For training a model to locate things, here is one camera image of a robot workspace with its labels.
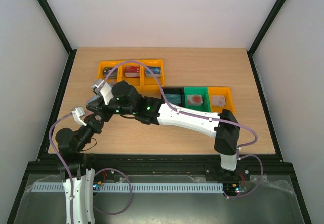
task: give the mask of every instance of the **wooden tabletop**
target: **wooden tabletop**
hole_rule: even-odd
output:
[[[255,144],[243,147],[240,153],[275,153],[246,49],[243,48],[79,48],[59,118],[75,106],[85,106],[93,95],[91,85],[96,81],[101,61],[119,59],[163,59],[166,86],[230,87],[236,119],[259,135]],[[158,92],[142,94],[159,96]],[[69,117],[56,126],[53,135],[64,127],[77,130],[79,125]],[[105,123],[100,135],[94,137],[98,144],[88,153],[217,154],[214,139],[204,134],[176,126],[144,125],[117,115]],[[241,129],[239,144],[253,138],[250,132]]]

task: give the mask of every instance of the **black cable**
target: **black cable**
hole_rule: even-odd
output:
[[[91,146],[90,148],[85,149],[85,150],[82,150],[82,152],[85,152],[85,151],[87,151],[87,150],[90,150],[91,148],[93,148],[93,147],[96,146],[96,144],[97,144],[97,140],[96,140],[95,138],[91,138],[91,139],[94,139],[94,140],[96,141],[96,143],[95,143],[93,146]]]
[[[120,115],[122,118],[125,118],[125,119],[135,119],[135,117],[129,117],[129,116],[124,116],[124,115]]]

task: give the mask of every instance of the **white wall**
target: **white wall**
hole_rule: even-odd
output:
[[[36,160],[66,59],[37,0],[0,0],[0,223]]]
[[[48,1],[74,48],[249,48],[276,0]]]
[[[287,0],[254,56],[285,161],[323,223],[324,0]]]

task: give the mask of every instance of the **black metal frame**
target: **black metal frame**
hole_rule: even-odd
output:
[[[48,154],[49,147],[49,139],[48,139],[48,131],[50,126],[57,120],[58,113],[61,107],[61,103],[64,97],[65,89],[67,86],[67,82],[69,79],[69,75],[72,70],[73,61],[76,55],[76,50],[73,50],[64,35],[57,19],[54,16],[53,11],[51,10],[49,4],[46,0],[38,0],[39,4],[43,8],[45,14],[47,15],[50,23],[53,25],[57,35],[62,41],[66,51],[69,53],[69,57],[64,69],[64,73],[62,76],[62,80],[54,101],[53,109],[50,115],[50,119],[46,128],[45,135],[43,137],[43,141],[37,156],[37,161],[29,162],[23,180],[21,182],[19,191],[17,193],[12,211],[10,213],[7,224],[13,223],[16,217],[20,200],[24,193],[27,180],[30,174],[58,174],[58,159],[55,155]],[[263,110],[267,119],[268,127],[271,133],[271,137],[273,140],[274,148],[276,154],[274,155],[259,155],[263,167],[264,172],[267,175],[289,175],[295,193],[297,194],[297,199],[299,206],[302,211],[302,215],[305,223],[311,223],[310,217],[308,215],[308,211],[295,175],[294,168],[291,163],[283,162],[282,154],[280,151],[280,147],[278,144],[278,140],[274,131],[274,127],[270,118],[269,109],[265,100],[265,96],[262,91],[260,79],[257,74],[256,66],[253,61],[253,54],[259,46],[262,38],[266,34],[267,30],[271,26],[273,20],[278,14],[279,10],[283,6],[285,0],[277,0],[274,4],[271,12],[269,13],[267,19],[265,20],[263,26],[261,27],[256,39],[254,40],[251,48],[247,51],[251,69],[255,78],[255,82],[258,88],[259,96],[261,99],[261,103],[263,106]],[[148,173],[159,173],[159,174],[197,174],[197,175],[206,175],[213,174],[207,173],[206,169],[212,166],[220,165],[220,156],[219,155],[101,155],[96,154],[96,169],[102,169],[104,167],[114,167],[122,170],[125,174],[129,175],[141,175]],[[251,175],[260,174],[260,166],[259,162],[253,158],[247,158],[244,160],[247,168]]]

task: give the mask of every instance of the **small box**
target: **small box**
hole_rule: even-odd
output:
[[[166,94],[167,100],[177,106],[181,104],[181,94]]]
[[[211,95],[212,105],[218,107],[224,107],[226,100],[224,95]]]
[[[157,78],[161,77],[161,68],[160,67],[148,66],[148,68],[150,68],[153,71],[154,75]],[[145,76],[146,77],[153,77],[153,75],[147,69],[145,69]]]
[[[103,68],[102,75],[106,77],[108,73],[111,71],[112,67],[105,67]],[[114,72],[110,75],[109,79],[117,78],[118,77],[118,69],[114,70]]]
[[[187,94],[187,104],[189,106],[203,105],[203,97],[200,94]]]
[[[140,67],[139,66],[125,66],[124,69],[125,77],[138,78],[140,77]]]

